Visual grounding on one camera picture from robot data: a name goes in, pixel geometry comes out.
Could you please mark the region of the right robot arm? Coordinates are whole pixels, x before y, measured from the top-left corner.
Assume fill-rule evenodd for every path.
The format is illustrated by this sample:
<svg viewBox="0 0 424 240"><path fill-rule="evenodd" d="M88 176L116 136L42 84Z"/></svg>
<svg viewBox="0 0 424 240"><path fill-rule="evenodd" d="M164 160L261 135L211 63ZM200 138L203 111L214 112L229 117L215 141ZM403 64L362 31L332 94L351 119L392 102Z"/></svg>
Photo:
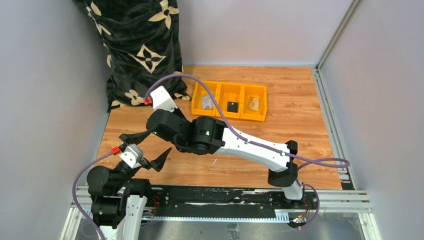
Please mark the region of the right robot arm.
<svg viewBox="0 0 424 240"><path fill-rule="evenodd" d="M148 118L146 129L181 153L223 154L261 164L268 168L269 185L282 189L288 200L300 201L304 188L298 179L294 156L298 143L274 143L231 128L222 120L200 116L193 121L182 114L158 109Z"/></svg>

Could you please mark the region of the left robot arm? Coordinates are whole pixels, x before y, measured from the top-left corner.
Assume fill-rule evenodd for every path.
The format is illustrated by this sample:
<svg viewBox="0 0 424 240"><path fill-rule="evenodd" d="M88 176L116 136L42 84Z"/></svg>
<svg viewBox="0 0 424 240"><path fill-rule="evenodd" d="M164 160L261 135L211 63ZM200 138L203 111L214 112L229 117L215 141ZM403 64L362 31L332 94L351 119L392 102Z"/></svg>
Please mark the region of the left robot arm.
<svg viewBox="0 0 424 240"><path fill-rule="evenodd" d="M160 172L172 150L168 148L152 161L146 159L138 145L149 135L149 131L122 133L121 145L111 150L120 162L114 168L95 166L87 174L90 211L101 240L137 240L146 223L144 212L154 217L160 207L161 199L153 193L150 180L134 177L140 169Z"/></svg>

